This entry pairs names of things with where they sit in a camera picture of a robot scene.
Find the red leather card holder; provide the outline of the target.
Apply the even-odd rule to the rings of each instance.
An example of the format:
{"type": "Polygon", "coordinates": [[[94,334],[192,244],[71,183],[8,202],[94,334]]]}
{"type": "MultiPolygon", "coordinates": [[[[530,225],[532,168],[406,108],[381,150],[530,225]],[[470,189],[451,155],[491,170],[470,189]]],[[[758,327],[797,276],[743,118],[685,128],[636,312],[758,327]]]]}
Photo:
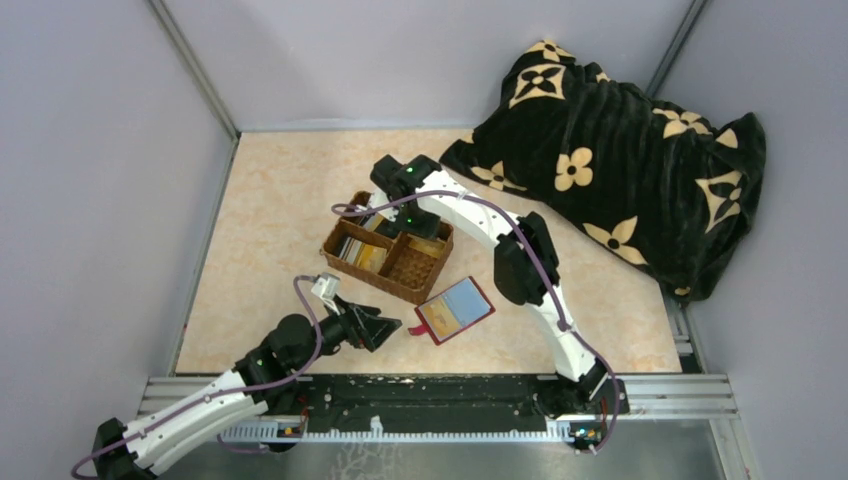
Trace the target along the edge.
{"type": "Polygon", "coordinates": [[[483,319],[490,317],[495,312],[496,308],[494,304],[483,292],[478,282],[472,276],[468,276],[417,306],[414,309],[414,313],[419,323],[415,326],[408,327],[407,332],[414,337],[428,336],[435,345],[442,345],[478,324],[483,319]],[[439,341],[434,336],[430,326],[420,313],[422,305],[436,299],[444,299],[448,303],[462,326],[456,334],[442,341],[439,341]]]}

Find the brown wicker basket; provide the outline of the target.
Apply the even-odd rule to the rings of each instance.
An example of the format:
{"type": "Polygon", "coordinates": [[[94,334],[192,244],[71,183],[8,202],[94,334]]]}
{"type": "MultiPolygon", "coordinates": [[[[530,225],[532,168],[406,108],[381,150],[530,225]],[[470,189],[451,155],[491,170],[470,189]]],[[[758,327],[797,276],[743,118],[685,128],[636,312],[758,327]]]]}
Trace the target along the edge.
{"type": "Polygon", "coordinates": [[[391,237],[369,232],[358,225],[364,216],[342,217],[337,220],[321,247],[321,255],[328,265],[356,280],[393,295],[412,304],[420,304],[429,298],[447,259],[453,249],[453,227],[443,222],[435,239],[445,243],[442,256],[438,259],[420,253],[408,246],[409,236],[395,230],[391,237]],[[378,273],[362,270],[338,258],[342,242],[353,236],[367,244],[388,250],[385,262],[378,273]]]}

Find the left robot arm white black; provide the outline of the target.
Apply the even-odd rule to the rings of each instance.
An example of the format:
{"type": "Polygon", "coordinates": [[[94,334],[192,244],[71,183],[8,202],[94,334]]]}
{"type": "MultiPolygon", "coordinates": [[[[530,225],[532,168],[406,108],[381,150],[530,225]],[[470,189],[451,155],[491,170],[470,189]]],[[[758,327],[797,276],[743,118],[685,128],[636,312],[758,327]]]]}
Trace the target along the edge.
{"type": "Polygon", "coordinates": [[[299,414],[297,384],[318,358],[343,344],[376,351],[402,325],[380,309],[335,300],[326,317],[283,317],[261,343],[207,386],[158,412],[128,423],[112,418],[95,436],[99,479],[155,479],[200,444],[252,417],[280,410],[299,414]]]}

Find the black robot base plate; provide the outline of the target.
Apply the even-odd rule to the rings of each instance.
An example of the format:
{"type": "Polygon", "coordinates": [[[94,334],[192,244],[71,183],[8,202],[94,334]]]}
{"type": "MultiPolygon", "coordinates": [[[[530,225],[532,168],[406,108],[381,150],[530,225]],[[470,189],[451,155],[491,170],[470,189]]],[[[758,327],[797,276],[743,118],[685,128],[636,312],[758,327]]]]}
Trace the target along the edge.
{"type": "Polygon", "coordinates": [[[629,413],[622,381],[591,401],[553,374],[302,377],[272,396],[267,415],[291,416],[309,433],[359,433],[379,419],[388,434],[540,433],[569,415],[629,413]]]}

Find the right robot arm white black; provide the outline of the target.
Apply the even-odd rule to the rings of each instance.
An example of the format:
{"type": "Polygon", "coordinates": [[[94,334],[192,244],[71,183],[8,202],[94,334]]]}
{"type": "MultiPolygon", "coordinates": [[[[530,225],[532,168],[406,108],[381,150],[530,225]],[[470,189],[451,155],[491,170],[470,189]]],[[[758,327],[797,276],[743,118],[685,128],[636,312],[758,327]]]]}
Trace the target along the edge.
{"type": "Polygon", "coordinates": [[[369,174],[372,208],[407,233],[432,238],[443,223],[493,253],[494,283],[509,302],[528,308],[553,355],[556,374],[582,401],[593,400],[609,368],[588,345],[560,286],[559,259],[544,218],[517,215],[458,183],[440,164],[419,155],[402,164],[386,155],[369,174]]]}

